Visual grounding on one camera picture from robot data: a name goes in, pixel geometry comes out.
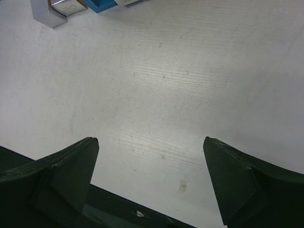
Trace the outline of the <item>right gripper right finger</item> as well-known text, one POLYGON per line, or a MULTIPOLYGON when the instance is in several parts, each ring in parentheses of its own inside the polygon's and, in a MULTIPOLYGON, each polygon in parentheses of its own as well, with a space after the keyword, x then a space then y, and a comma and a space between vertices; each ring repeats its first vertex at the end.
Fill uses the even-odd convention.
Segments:
POLYGON ((304 176, 216 139, 203 151, 223 224, 228 228, 302 228, 304 176))

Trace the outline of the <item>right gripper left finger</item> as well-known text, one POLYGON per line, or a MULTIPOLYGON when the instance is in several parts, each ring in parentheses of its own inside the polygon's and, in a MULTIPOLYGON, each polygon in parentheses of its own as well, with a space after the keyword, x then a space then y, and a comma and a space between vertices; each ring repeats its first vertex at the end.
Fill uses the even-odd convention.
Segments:
POLYGON ((0 148, 0 226, 71 228, 81 215, 99 143, 86 137, 38 160, 0 148))

